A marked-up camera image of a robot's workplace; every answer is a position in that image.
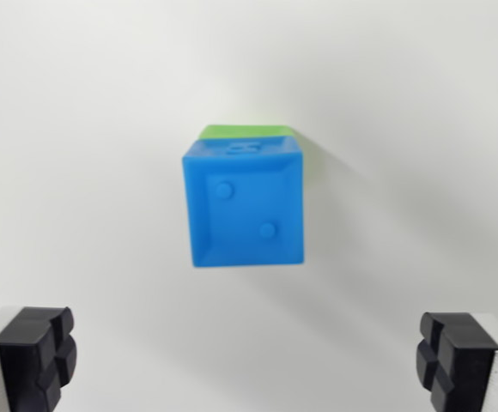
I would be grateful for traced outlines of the black silver gripper left finger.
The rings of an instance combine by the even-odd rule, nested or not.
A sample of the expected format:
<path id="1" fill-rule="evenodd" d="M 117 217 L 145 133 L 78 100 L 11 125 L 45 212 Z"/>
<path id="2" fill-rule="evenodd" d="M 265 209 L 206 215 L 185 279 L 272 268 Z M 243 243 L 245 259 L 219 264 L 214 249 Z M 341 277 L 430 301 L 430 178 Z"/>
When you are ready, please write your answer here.
<path id="1" fill-rule="evenodd" d="M 76 368 L 68 307 L 0 309 L 0 411 L 52 412 Z"/>

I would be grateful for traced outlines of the black silver gripper right finger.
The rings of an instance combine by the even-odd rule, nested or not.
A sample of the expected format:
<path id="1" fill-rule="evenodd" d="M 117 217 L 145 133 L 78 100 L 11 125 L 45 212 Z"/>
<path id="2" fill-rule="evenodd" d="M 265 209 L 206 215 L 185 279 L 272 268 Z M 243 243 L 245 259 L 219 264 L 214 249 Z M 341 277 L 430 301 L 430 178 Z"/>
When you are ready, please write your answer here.
<path id="1" fill-rule="evenodd" d="M 416 372 L 436 411 L 498 411 L 498 320 L 488 313 L 425 312 Z"/>

